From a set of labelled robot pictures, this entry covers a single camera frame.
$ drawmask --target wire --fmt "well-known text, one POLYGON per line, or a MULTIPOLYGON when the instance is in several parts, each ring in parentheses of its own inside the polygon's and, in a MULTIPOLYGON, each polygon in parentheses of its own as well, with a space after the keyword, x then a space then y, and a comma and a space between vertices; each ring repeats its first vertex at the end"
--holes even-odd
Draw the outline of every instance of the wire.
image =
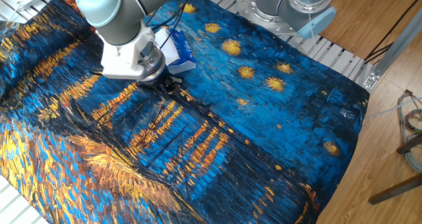
POLYGON ((145 25, 148 26, 148 23, 150 23, 150 21, 154 18, 154 16, 157 14, 158 9, 160 9, 159 7, 157 8, 156 11, 154 11, 154 13, 152 14, 152 16, 146 21, 145 25))
POLYGON ((167 43, 167 41, 170 39, 170 37, 173 35, 173 33, 174 33, 174 31, 176 30, 176 27, 177 27, 177 25, 179 24, 179 22, 180 22, 180 20, 182 19, 182 14, 180 14, 180 16, 179 17, 177 17, 177 20, 176 20, 176 24, 175 24, 175 26, 173 27, 173 29, 171 29, 171 32, 170 32, 170 34, 167 36, 167 38, 166 38, 166 40, 164 40, 164 42, 163 42, 163 44, 160 46, 160 49, 162 48, 162 47, 164 47, 164 45, 167 43))
POLYGON ((383 114, 385 114, 385 113, 389 113, 389 112, 391 112, 391 111, 393 111, 393 110, 395 110, 395 109, 399 109, 399 108, 401 108, 401 107, 403 107, 403 106, 405 106, 405 105, 407 105, 407 104, 409 104, 409 103, 412 103, 412 102, 415 102, 415 101, 419 101, 419 100, 421 100, 421 99, 422 99, 422 98, 415 98, 415 99, 413 99, 413 100, 409 100, 409 101, 407 101, 407 102, 405 102, 405 103, 402 103, 402 104, 400 104, 400 105, 397 105, 397 106, 395 106, 394 108, 391 108, 391 109, 389 109, 389 110, 386 110, 386 111, 383 111, 383 112, 380 112, 380 113, 376 113, 376 114, 373 114, 373 115, 366 116, 366 117, 365 117, 365 119, 370 119, 370 118, 373 118, 373 117, 377 117, 377 116, 383 115, 383 114))
POLYGON ((160 46, 160 49, 167 43, 167 41, 170 39, 170 37, 173 35, 174 31, 176 30, 177 25, 179 25, 179 22, 180 22, 180 20, 182 19, 182 16, 183 16, 183 12, 185 11, 185 6, 187 4, 187 1, 188 0, 185 0, 184 4, 182 5, 183 10, 177 16, 177 20, 175 21, 175 25, 174 25, 173 29, 171 29, 170 34, 167 36, 166 40, 164 40, 163 44, 160 46))
POLYGON ((171 20, 173 20, 175 17, 177 17, 179 14, 183 14, 183 12, 185 11, 185 6, 187 4, 188 0, 185 0, 185 2, 179 7, 179 9, 177 10, 177 12, 171 16, 169 19, 163 21, 162 23, 159 23, 157 25, 155 25, 152 30, 157 30, 158 28, 166 25, 168 22, 170 22, 171 20))
MULTIPOLYGON (((415 98, 415 96, 412 95, 411 93, 404 92, 403 95, 400 96, 400 98, 398 99, 397 104, 398 105, 405 105, 405 104, 410 103, 411 101, 407 101, 406 103, 403 103, 403 99, 406 98, 406 97, 409 97, 409 96, 412 97, 412 98, 415 98)), ((413 101, 418 101, 419 103, 421 103, 421 101, 419 99, 420 98, 415 98, 415 99, 413 99, 413 101)), ((418 109, 410 112, 409 114, 416 114, 416 113, 418 113, 417 111, 422 111, 422 110, 420 110, 418 108, 418 109)), ((410 125, 408 123, 409 122, 408 121, 408 119, 409 119, 408 115, 409 114, 407 114, 406 117, 403 117, 402 107, 398 108, 398 115, 399 115, 399 118, 400 118, 400 130, 401 130, 401 133, 402 133, 403 144, 405 144, 407 141, 411 140, 412 138, 414 138, 415 136, 417 136, 419 134, 419 132, 417 132, 417 130, 415 130, 416 132, 412 132, 409 136, 406 136, 406 123, 408 125, 410 125)), ((409 165, 415 171, 422 173, 422 163, 416 159, 416 157, 412 154, 411 151, 406 152, 404 154, 404 157, 405 157, 406 161, 409 163, 409 165)))
MULTIPOLYGON (((309 16, 309 23, 311 23, 312 20, 311 20, 311 13, 310 12, 308 12, 308 16, 309 16)), ((312 41, 314 42, 314 48, 316 48, 317 47, 317 43, 315 42, 314 30, 313 30, 312 25, 313 25, 313 23, 311 23, 312 41)))
POLYGON ((407 9, 406 11, 401 15, 401 17, 396 21, 396 23, 393 25, 393 27, 391 27, 391 29, 387 32, 387 34, 383 37, 383 39, 377 44, 377 46, 375 46, 375 48, 368 54, 368 56, 364 59, 365 61, 368 60, 369 57, 371 57, 372 55, 374 55, 374 51, 377 50, 378 47, 380 47, 380 45, 384 42, 384 40, 391 34, 391 32, 397 27, 397 25, 403 20, 403 18, 405 17, 405 15, 407 15, 407 13, 410 11, 410 9, 413 8, 413 6, 416 5, 416 3, 419 0, 415 0, 407 9))
POLYGON ((407 127, 409 127, 410 129, 414 130, 415 132, 418 133, 422 133, 422 129, 416 128, 415 126, 413 126, 409 119, 410 117, 414 116, 414 115, 422 115, 422 109, 415 109, 413 111, 410 111, 405 117, 404 117, 404 121, 406 122, 407 127))
POLYGON ((20 6, 22 5, 22 3, 24 2, 25 0, 22 0, 20 3, 19 3, 19 6, 16 8, 16 10, 13 12, 13 14, 12 14, 12 16, 10 17, 10 19, 9 19, 9 21, 11 21, 12 20, 12 18, 13 18, 13 16, 16 14, 16 12, 19 10, 19 8, 20 8, 20 6))

